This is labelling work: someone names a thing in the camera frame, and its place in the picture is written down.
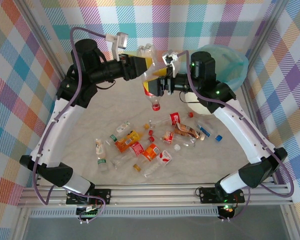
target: plaid wallpaper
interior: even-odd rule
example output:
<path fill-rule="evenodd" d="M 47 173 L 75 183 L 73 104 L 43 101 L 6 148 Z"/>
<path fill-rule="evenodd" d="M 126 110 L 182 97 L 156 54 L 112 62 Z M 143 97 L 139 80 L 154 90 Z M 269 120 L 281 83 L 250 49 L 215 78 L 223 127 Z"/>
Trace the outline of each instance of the plaid wallpaper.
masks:
<path fill-rule="evenodd" d="M 249 52 L 276 0 L 26 0 L 63 69 L 72 62 L 70 29 L 80 26 L 101 34 L 129 34 L 125 52 L 154 44 L 158 55 L 206 44 Z M 93 38 L 84 32 L 75 39 Z M 105 56 L 111 45 L 97 40 Z"/>
<path fill-rule="evenodd" d="M 291 0 L 248 73 L 262 133 L 288 152 L 300 218 L 300 0 Z M 287 176 L 282 172 L 284 181 Z"/>
<path fill-rule="evenodd" d="M 38 143 L 59 84 L 12 0 L 0 0 L 0 240 L 7 239 L 30 171 L 19 164 Z"/>

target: light blue plastic bag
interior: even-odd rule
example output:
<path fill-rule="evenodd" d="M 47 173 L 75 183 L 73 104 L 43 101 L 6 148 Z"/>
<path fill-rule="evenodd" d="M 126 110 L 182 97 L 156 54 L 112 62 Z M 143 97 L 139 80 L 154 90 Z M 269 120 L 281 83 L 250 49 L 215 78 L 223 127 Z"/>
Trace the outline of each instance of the light blue plastic bag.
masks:
<path fill-rule="evenodd" d="M 247 77 L 249 65 L 244 54 L 227 46 L 213 44 L 205 45 L 198 51 L 208 52 L 214 58 L 218 81 L 227 83 L 232 91 L 240 88 Z"/>

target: blue bottle cap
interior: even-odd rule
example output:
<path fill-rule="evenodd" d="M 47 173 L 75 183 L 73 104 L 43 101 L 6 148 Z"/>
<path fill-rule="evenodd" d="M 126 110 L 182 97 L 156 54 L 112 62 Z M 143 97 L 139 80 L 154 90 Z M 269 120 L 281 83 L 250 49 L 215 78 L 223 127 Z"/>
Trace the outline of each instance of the blue bottle cap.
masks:
<path fill-rule="evenodd" d="M 217 140 L 218 142 L 220 142 L 221 139 L 222 139 L 222 136 L 220 136 L 220 135 L 218 135 L 218 136 L 215 137 L 215 140 Z"/>

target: yellow bottle cap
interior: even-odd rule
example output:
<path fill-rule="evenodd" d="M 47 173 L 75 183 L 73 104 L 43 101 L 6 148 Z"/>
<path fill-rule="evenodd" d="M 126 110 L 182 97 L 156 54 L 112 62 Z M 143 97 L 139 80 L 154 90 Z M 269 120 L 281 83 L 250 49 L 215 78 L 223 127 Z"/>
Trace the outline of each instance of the yellow bottle cap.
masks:
<path fill-rule="evenodd" d="M 141 168 L 140 168 L 137 164 L 133 165 L 133 168 L 134 168 L 135 170 L 137 170 L 138 172 L 141 171 Z"/>

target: green label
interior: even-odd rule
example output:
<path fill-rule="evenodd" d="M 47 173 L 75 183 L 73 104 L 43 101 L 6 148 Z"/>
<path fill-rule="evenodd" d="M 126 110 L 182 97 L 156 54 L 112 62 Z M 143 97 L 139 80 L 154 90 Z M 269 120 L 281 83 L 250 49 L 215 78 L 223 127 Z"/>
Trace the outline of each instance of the green label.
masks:
<path fill-rule="evenodd" d="M 107 161 L 104 158 L 98 160 L 98 164 L 105 164 L 105 163 L 107 163 Z"/>
<path fill-rule="evenodd" d="M 118 141 L 118 139 L 116 138 L 116 136 L 113 135 L 113 134 L 110 136 L 110 138 L 112 138 L 112 140 L 113 140 L 114 142 Z"/>

